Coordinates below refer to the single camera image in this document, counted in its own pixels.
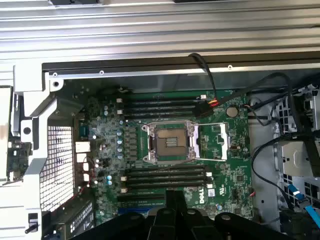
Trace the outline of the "RAM slot white latches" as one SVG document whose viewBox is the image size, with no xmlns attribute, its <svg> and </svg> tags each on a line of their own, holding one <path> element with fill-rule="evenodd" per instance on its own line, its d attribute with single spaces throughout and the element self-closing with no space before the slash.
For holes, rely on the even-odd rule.
<svg viewBox="0 0 320 240">
<path fill-rule="evenodd" d="M 174 189 L 174 188 L 185 188 L 185 187 L 207 187 L 213 186 L 212 183 L 206 183 L 204 181 L 197 182 L 164 182 L 164 183 L 141 183 L 141 184 L 124 184 L 120 188 L 129 190 L 148 190 L 148 189 Z"/>
<path fill-rule="evenodd" d="M 123 103 L 162 103 L 162 102 L 197 102 L 205 100 L 200 96 L 187 96 L 187 97 L 169 97 L 169 98 L 124 98 L 122 97 Z"/>
<path fill-rule="evenodd" d="M 194 106 L 174 107 L 128 107 L 122 109 L 123 115 L 170 115 L 175 113 L 193 113 Z"/>
<path fill-rule="evenodd" d="M 143 179 L 187 179 L 206 180 L 205 171 L 153 171 L 153 172 L 130 172 L 120 177 L 121 182 L 138 181 Z"/>
</svg>

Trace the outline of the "RAM slot black latches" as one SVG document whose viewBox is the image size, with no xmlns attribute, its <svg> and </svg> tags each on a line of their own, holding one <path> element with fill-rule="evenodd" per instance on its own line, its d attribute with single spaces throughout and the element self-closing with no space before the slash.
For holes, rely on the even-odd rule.
<svg viewBox="0 0 320 240">
<path fill-rule="evenodd" d="M 185 107 L 185 106 L 195 106 L 197 102 L 130 102 L 124 104 L 124 108 L 173 108 L 173 107 Z"/>
<path fill-rule="evenodd" d="M 126 184 L 143 184 L 143 183 L 164 183 L 164 182 L 185 182 L 185 181 L 207 181 L 205 176 L 183 176 L 183 177 L 171 177 L 171 178 L 138 178 L 128 179 Z"/>
<path fill-rule="evenodd" d="M 125 173 L 146 173 L 146 172 L 161 172 L 161 171 L 172 171 L 172 170 L 196 170 L 196 169 L 207 169 L 207 165 L 181 165 L 181 166 L 167 166 L 167 167 L 146 167 L 146 168 L 131 168 L 126 169 Z"/>
<path fill-rule="evenodd" d="M 127 113 L 123 115 L 128 120 L 140 120 L 140 119 L 166 119 L 166 118 L 184 118 L 194 117 L 195 115 L 190 112 L 147 112 L 147 113 Z"/>
</svg>

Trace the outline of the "long black expansion slot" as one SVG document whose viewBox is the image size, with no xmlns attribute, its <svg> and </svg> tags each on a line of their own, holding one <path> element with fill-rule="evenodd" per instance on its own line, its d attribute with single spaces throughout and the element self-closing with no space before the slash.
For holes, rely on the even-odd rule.
<svg viewBox="0 0 320 240">
<path fill-rule="evenodd" d="M 146 200 L 162 200 L 165 198 L 163 193 L 157 194 L 138 194 L 138 195 L 118 195 L 118 202 L 129 202 L 129 201 L 146 201 Z"/>
</svg>

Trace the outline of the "green Dell motherboard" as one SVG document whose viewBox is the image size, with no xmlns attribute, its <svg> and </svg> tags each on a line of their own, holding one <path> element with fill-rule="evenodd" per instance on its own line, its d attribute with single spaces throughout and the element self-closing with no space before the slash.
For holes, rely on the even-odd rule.
<svg viewBox="0 0 320 240">
<path fill-rule="evenodd" d="M 167 92 L 141 92 L 149 98 L 183 98 L 200 96 L 200 101 L 194 106 L 194 117 L 145 119 L 144 124 L 162 121 L 192 121 L 198 125 L 200 157 L 220 159 L 223 139 L 218 125 L 202 125 L 210 123 L 227 123 L 229 149 L 227 161 L 193 160 L 180 164 L 150 164 L 142 160 L 141 139 L 144 133 L 135 127 L 126 127 L 116 114 L 117 89 L 105 90 L 87 99 L 81 111 L 79 120 L 79 137 L 81 142 L 90 142 L 90 152 L 86 162 L 89 164 L 89 186 L 94 194 L 94 216 L 97 224 L 102 224 L 117 216 L 118 208 L 147 207 L 162 208 L 165 205 L 165 194 L 168 190 L 183 191 L 189 208 L 204 210 L 210 218 L 221 212 L 230 212 L 251 218 L 253 205 L 248 201 L 252 189 L 250 138 L 248 113 L 244 108 L 247 101 L 240 96 L 220 106 L 215 106 L 218 100 L 231 94 L 229 90 L 186 90 Z M 226 108 L 238 107 L 235 118 L 226 115 Z M 212 186 L 134 189 L 121 189 L 128 184 L 120 178 L 127 169 L 164 168 L 184 165 L 207 165 L 207 169 L 167 170 L 162 172 L 204 171 L 208 180 L 193 180 L 185 182 L 204 181 Z M 135 200 L 120 202 L 117 196 L 164 194 L 164 199 Z"/>
</svg>

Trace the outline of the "silver CPU socket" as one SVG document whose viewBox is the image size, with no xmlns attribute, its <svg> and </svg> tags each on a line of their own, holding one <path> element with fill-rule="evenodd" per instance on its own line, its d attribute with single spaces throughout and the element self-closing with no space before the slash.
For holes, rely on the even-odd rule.
<svg viewBox="0 0 320 240">
<path fill-rule="evenodd" d="M 153 165 L 177 165 L 200 157 L 199 126 L 190 120 L 154 121 L 142 125 L 142 160 Z"/>
</svg>

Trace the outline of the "black white-print label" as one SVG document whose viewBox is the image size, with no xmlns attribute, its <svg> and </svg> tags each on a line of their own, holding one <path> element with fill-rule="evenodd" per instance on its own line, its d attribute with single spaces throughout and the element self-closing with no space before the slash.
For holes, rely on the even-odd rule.
<svg viewBox="0 0 320 240">
<path fill-rule="evenodd" d="M 71 220 L 68 230 L 70 236 L 81 234 L 94 226 L 94 204 L 92 201 L 86 203 L 75 217 Z"/>
</svg>

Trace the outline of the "silver socket cover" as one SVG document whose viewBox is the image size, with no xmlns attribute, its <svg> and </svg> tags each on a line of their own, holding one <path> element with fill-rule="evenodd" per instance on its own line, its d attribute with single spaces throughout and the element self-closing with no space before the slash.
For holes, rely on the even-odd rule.
<svg viewBox="0 0 320 240">
<path fill-rule="evenodd" d="M 219 126 L 220 127 L 220 134 L 218 134 L 222 139 L 223 142 L 218 142 L 218 144 L 221 145 L 221 158 L 218 159 L 210 159 L 210 158 L 203 158 L 203 157 L 197 157 L 197 160 L 202 161 L 211 161 L 211 162 L 226 162 L 228 159 L 228 149 L 229 149 L 229 143 L 230 138 L 227 134 L 227 122 L 220 122 L 220 123 L 204 123 L 199 124 L 198 126 Z"/>
</svg>

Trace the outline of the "silver coin battery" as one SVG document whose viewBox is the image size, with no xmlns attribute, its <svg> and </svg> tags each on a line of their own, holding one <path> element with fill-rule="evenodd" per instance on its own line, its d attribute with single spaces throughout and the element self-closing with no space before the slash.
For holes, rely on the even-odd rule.
<svg viewBox="0 0 320 240">
<path fill-rule="evenodd" d="M 225 113 L 229 118 L 235 118 L 239 114 L 239 109 L 236 106 L 228 106 L 225 110 Z"/>
</svg>

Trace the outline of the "open grey PC case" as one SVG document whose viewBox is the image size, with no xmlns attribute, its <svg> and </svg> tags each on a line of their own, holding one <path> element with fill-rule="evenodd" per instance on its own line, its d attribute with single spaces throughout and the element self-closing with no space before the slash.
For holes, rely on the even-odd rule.
<svg viewBox="0 0 320 240">
<path fill-rule="evenodd" d="M 79 121 L 90 96 L 127 87 L 135 93 L 231 91 L 248 114 L 253 215 L 246 218 L 294 240 L 320 240 L 320 51 L 257 56 L 25 61 L 13 67 L 11 129 L 30 144 L 13 213 L 14 240 L 82 239 L 71 220 L 95 200 L 77 163 Z M 303 142 L 313 176 L 284 174 L 281 146 Z"/>
</svg>

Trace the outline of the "silver metal drive bracket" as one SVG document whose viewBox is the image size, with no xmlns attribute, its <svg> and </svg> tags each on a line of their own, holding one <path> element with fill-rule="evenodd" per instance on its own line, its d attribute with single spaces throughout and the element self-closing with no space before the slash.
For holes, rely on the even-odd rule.
<svg viewBox="0 0 320 240">
<path fill-rule="evenodd" d="M 302 141 L 285 141 L 281 144 L 283 173 L 292 177 L 312 177 L 313 172 L 307 149 Z"/>
</svg>

